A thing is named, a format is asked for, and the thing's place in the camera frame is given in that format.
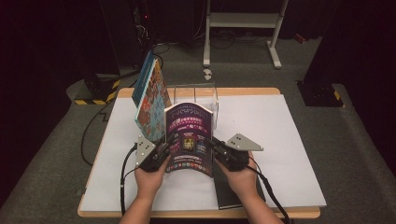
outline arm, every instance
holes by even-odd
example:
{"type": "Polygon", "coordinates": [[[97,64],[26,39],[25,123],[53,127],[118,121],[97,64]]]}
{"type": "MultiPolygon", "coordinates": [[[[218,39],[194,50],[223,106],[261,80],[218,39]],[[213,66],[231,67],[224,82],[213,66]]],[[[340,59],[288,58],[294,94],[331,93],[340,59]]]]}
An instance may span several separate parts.
{"type": "Polygon", "coordinates": [[[147,173],[142,169],[136,169],[134,171],[134,177],[137,184],[137,194],[134,201],[126,210],[125,215],[122,217],[120,224],[149,223],[152,203],[154,202],[158,189],[163,183],[163,174],[169,158],[170,157],[163,162],[163,165],[157,172],[147,173]]]}
{"type": "MultiPolygon", "coordinates": [[[[247,218],[251,224],[268,223],[268,224],[283,224],[283,222],[275,215],[271,208],[262,200],[256,189],[257,175],[245,168],[239,172],[230,172],[220,162],[216,161],[227,176],[228,183],[231,189],[241,200],[244,205],[247,218]]],[[[256,164],[249,160],[249,164],[253,169],[256,169],[256,164]]]]}

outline black book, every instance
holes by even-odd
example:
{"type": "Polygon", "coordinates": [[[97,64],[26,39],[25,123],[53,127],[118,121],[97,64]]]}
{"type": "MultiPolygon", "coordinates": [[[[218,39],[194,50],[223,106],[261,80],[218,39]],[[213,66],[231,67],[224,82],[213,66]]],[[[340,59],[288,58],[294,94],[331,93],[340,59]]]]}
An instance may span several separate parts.
{"type": "MultiPolygon", "coordinates": [[[[243,206],[238,196],[236,196],[228,184],[227,176],[221,171],[220,167],[215,162],[213,162],[213,178],[215,180],[219,210],[243,206]]],[[[265,201],[265,196],[262,192],[262,185],[260,184],[259,178],[256,181],[256,188],[260,197],[265,201]]]]}

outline gray carpet floor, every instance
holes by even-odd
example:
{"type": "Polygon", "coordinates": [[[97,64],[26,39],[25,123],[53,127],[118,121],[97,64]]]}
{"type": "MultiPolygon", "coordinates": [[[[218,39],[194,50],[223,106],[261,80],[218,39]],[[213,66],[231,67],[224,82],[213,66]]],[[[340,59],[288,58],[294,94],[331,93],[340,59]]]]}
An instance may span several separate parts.
{"type": "MultiPolygon", "coordinates": [[[[303,80],[320,39],[301,45],[279,39],[276,49],[282,69],[275,70],[265,42],[235,42],[227,49],[211,50],[212,79],[218,87],[276,87],[285,95],[302,137],[327,206],[319,218],[294,223],[396,223],[396,179],[377,152],[343,85],[334,84],[345,107],[307,107],[296,80],[303,80]]],[[[229,43],[217,40],[213,46],[229,43]]],[[[160,45],[168,85],[207,82],[203,47],[160,45]]],[[[120,88],[137,79],[121,80],[120,88]]],[[[69,111],[35,155],[17,187],[0,211],[0,223],[118,223],[119,218],[79,217],[77,210],[91,166],[80,155],[84,130],[101,105],[72,103],[82,81],[65,94],[69,111]]],[[[112,105],[95,118],[84,139],[84,154],[93,162],[112,105]]],[[[247,223],[246,220],[152,219],[152,223],[247,223]]]]}

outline white metal stand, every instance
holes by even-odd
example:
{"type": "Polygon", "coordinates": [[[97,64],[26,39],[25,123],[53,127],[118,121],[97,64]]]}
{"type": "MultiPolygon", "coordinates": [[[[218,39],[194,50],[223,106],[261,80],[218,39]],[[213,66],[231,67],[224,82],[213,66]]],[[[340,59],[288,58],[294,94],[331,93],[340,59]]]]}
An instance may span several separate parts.
{"type": "Polygon", "coordinates": [[[211,27],[247,27],[274,28],[272,39],[267,41],[267,46],[274,62],[274,67],[276,69],[280,69],[282,65],[279,57],[277,56],[275,44],[285,16],[288,2],[289,0],[283,0],[279,13],[224,13],[210,12],[210,0],[207,0],[204,67],[208,67],[210,65],[211,27]]]}

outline forearm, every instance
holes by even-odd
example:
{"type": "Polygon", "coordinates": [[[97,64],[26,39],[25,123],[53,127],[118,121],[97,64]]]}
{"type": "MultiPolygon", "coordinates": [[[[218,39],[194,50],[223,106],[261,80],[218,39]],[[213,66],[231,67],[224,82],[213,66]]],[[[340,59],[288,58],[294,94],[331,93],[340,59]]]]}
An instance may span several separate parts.
{"type": "Polygon", "coordinates": [[[129,206],[120,224],[149,224],[153,199],[137,196],[129,206]]]}
{"type": "Polygon", "coordinates": [[[258,194],[240,197],[250,224],[283,224],[258,194]]]}

